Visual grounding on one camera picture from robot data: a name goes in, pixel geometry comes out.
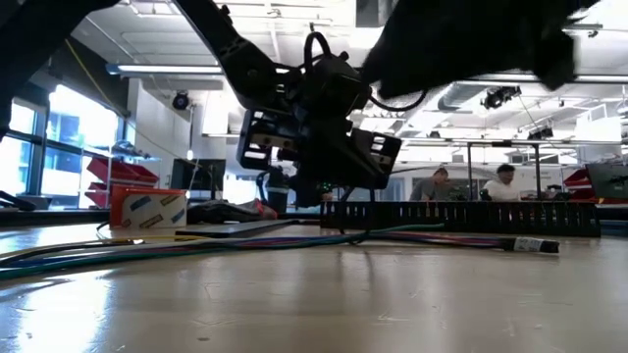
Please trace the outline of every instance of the security camera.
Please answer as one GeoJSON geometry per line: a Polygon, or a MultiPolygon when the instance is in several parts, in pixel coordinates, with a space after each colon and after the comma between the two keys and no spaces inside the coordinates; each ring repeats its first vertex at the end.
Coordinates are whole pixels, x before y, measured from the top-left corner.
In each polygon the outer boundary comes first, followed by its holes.
{"type": "Polygon", "coordinates": [[[185,110],[189,106],[189,98],[186,91],[177,92],[175,99],[173,99],[173,108],[177,110],[185,110]]]}

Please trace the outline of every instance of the man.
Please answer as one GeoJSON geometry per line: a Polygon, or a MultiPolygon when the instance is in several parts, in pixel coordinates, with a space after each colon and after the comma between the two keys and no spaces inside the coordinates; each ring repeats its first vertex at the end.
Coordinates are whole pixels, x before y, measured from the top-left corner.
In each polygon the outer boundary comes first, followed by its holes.
{"type": "Polygon", "coordinates": [[[449,173],[445,168],[438,168],[431,177],[419,181],[410,195],[410,201],[444,201],[448,197],[447,185],[449,173]]]}
{"type": "Polygon", "coordinates": [[[492,201],[521,201],[520,191],[512,185],[514,171],[514,167],[503,164],[497,168],[497,180],[484,185],[492,201]]]}

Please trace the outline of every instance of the computer monitor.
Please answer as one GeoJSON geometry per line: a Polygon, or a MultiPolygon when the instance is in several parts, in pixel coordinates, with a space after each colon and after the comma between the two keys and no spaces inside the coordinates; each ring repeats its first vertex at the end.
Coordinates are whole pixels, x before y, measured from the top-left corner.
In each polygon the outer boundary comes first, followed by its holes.
{"type": "Polygon", "coordinates": [[[170,187],[174,189],[190,189],[212,191],[212,198],[216,191],[223,191],[226,160],[219,159],[176,159],[173,163],[173,173],[170,187]]]}
{"type": "Polygon", "coordinates": [[[590,164],[587,172],[596,197],[628,199],[628,167],[590,164]]]}

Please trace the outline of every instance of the orange box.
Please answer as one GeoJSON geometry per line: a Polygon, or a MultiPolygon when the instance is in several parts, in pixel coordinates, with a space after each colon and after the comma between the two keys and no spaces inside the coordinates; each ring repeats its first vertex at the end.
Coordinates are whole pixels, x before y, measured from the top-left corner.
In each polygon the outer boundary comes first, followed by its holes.
{"type": "Polygon", "coordinates": [[[185,191],[114,185],[109,217],[111,227],[185,227],[185,191]]]}

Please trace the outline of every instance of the label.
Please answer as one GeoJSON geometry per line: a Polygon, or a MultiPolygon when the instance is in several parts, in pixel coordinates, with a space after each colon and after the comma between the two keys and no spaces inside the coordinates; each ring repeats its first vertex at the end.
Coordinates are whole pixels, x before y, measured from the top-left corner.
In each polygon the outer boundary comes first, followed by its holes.
{"type": "Polygon", "coordinates": [[[541,250],[541,239],[530,237],[517,237],[514,241],[514,251],[539,251],[541,250]]]}

